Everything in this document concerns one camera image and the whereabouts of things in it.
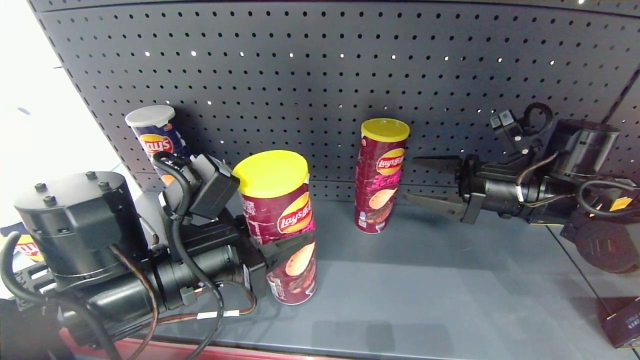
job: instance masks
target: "white lid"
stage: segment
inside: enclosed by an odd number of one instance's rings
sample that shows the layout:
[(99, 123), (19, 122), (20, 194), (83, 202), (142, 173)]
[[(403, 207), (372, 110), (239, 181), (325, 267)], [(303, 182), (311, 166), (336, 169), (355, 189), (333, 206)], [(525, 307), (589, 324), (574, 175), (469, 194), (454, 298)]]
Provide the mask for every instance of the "white lid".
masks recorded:
[(128, 113), (124, 120), (131, 127), (163, 127), (174, 116), (175, 110), (169, 105), (151, 105)]

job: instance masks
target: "shelf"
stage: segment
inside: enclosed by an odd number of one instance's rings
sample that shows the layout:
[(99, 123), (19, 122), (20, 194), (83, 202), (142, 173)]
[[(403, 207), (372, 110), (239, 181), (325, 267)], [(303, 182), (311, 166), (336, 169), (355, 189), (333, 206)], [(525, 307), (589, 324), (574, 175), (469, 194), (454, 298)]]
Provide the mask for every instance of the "shelf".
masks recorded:
[[(136, 202), (152, 225), (156, 199)], [(396, 206), (388, 228), (367, 235), (353, 226), (351, 203), (313, 208), (316, 294), (299, 306), (268, 295), (254, 314), (224, 319), (215, 344), (343, 357), (636, 359), (604, 338), (595, 296), (545, 227), (485, 212), (463, 225)], [(212, 311), (210, 299), (180, 312)], [(197, 342), (210, 325), (156, 334)]]

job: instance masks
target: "yellow lid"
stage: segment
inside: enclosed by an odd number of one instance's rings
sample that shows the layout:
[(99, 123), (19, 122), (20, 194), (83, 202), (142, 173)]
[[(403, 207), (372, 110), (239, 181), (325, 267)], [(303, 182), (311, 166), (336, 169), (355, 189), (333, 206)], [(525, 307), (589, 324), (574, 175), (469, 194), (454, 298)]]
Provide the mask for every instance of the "yellow lid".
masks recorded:
[(240, 161), (234, 175), (240, 178), (238, 191), (250, 197), (270, 199), (297, 189), (309, 173), (307, 161), (297, 152), (259, 152)]
[(379, 142), (398, 142), (409, 137), (409, 125), (396, 119), (371, 119), (360, 128), (366, 137)]

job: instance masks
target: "white wall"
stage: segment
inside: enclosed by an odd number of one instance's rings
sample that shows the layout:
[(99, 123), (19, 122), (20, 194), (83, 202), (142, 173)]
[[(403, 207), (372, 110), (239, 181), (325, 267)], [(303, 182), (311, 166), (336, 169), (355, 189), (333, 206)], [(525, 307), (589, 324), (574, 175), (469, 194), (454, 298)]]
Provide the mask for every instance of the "white wall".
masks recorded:
[[(19, 220), (13, 201), (33, 184), (73, 172), (111, 170), (120, 158), (65, 70), (55, 69), (60, 61), (27, 1), (3, 1), (0, 49), (2, 226)], [(128, 175), (124, 167), (119, 170)], [(139, 194), (132, 179), (128, 180)]]

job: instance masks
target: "pegboard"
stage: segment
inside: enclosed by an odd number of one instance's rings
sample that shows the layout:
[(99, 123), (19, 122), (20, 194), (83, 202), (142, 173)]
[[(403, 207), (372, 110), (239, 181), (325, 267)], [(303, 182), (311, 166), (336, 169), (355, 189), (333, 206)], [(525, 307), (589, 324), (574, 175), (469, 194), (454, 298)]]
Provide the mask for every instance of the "pegboard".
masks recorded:
[(640, 184), (640, 82), (630, 85), (607, 124), (617, 127), (621, 133), (601, 171)]
[[(109, 3), (32, 7), (144, 190), (160, 182), (124, 122), (141, 106), (171, 104), (189, 146), (231, 166), (290, 149), (313, 180), (351, 182), (366, 119), (407, 122), (408, 157), (500, 161), (493, 111), (601, 121), (640, 58), (631, 2)], [(451, 180), (407, 162), (402, 183)]]

